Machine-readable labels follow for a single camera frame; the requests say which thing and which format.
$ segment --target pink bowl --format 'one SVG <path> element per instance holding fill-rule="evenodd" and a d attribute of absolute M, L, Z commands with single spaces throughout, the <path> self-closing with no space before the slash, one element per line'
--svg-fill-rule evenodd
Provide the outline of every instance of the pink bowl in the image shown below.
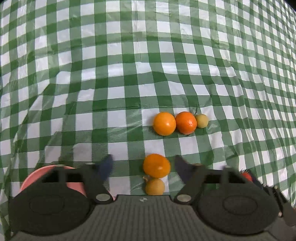
<path fill-rule="evenodd" d="M 44 174 L 48 173 L 51 169 L 53 169 L 56 165 L 50 165 L 41 167 L 34 172 L 32 172 L 23 182 L 20 191 L 24 190 L 28 186 L 30 186 L 33 182 L 35 182 L 37 179 L 42 177 Z M 65 169 L 74 169 L 73 167 L 64 166 Z M 67 187 L 74 189 L 80 193 L 82 193 L 84 196 L 86 196 L 84 191 L 83 183 L 67 183 Z"/>

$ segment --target metal screw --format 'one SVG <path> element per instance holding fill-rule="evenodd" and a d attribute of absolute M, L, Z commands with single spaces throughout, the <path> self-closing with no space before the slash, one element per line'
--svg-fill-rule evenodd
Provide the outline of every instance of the metal screw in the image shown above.
<path fill-rule="evenodd" d="M 187 194 L 181 194 L 181 195 L 177 196 L 177 199 L 180 202 L 189 202 L 191 200 L 191 197 L 189 195 L 187 195 Z"/>
<path fill-rule="evenodd" d="M 101 194 L 96 195 L 96 199 L 98 201 L 105 202 L 105 201 L 108 201 L 110 199 L 110 196 L 108 194 L 101 193 Z"/>

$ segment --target tomato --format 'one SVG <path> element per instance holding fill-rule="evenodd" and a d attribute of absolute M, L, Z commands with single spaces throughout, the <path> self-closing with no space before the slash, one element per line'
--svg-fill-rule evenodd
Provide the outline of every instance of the tomato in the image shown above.
<path fill-rule="evenodd" d="M 146 156 L 143 162 L 144 172 L 154 178 L 163 178 L 170 173 L 170 162 L 159 154 Z"/>
<path fill-rule="evenodd" d="M 242 175 L 250 182 L 253 181 L 252 176 L 248 172 L 243 172 Z"/>

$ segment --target plastic tablecloth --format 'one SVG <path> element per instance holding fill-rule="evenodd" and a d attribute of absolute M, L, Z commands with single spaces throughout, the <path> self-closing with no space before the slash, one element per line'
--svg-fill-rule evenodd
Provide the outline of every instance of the plastic tablecloth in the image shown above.
<path fill-rule="evenodd" d="M 296 199 L 295 12 L 283 0 L 6 0 L 1 4 L 0 217 L 48 164 L 113 154 L 112 195 L 143 194 L 142 162 L 174 156 L 251 168 Z M 167 111 L 206 114 L 185 136 L 152 129 Z"/>

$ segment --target cherry tomato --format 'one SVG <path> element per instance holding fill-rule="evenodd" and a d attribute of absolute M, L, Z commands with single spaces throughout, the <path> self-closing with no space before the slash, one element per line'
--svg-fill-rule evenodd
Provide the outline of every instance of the cherry tomato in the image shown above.
<path fill-rule="evenodd" d="M 247 180 L 249 180 L 250 182 L 253 181 L 251 175 L 250 175 L 248 172 L 243 172 L 242 175 L 243 175 Z"/>

